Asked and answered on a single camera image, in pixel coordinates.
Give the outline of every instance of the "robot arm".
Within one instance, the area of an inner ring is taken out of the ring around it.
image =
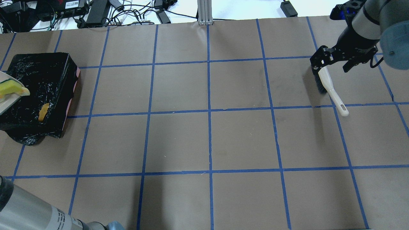
[[[408,0],[350,0],[337,5],[330,18],[345,19],[347,28],[334,47],[323,45],[310,58],[313,73],[338,61],[347,61],[344,72],[367,63],[378,51],[379,41],[389,66],[409,69],[408,12]]]

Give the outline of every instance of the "black brush bristles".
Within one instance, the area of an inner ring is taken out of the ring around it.
[[[318,92],[322,95],[325,95],[327,93],[327,90],[325,89],[324,85],[322,85],[321,79],[319,78],[318,73],[314,74],[315,77],[315,83],[317,83],[317,88]]]

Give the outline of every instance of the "white brush handle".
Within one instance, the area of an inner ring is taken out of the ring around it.
[[[328,94],[334,101],[335,106],[337,107],[338,112],[341,116],[346,117],[349,115],[349,111],[346,108],[345,104],[342,102],[341,98],[338,96],[337,92],[334,89],[334,84],[332,83],[332,79],[330,73],[328,72],[328,68],[325,66],[318,72],[319,78],[321,79],[322,85],[328,91]]]

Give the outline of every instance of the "yellow object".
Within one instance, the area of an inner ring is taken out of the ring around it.
[[[27,88],[22,87],[13,79],[8,79],[0,82],[0,101],[4,98],[5,95],[10,93],[16,93],[19,96],[30,95],[30,91]]]
[[[50,107],[50,103],[46,103],[43,105],[41,108],[39,114],[38,114],[38,121],[43,122],[45,115],[47,114],[48,108]]]

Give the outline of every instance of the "brush handle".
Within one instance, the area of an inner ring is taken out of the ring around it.
[[[337,107],[338,112],[341,116],[346,117],[349,115],[348,109],[345,107],[345,104],[342,102],[341,98],[338,96],[335,90],[328,91],[328,94],[334,101],[335,107]]]

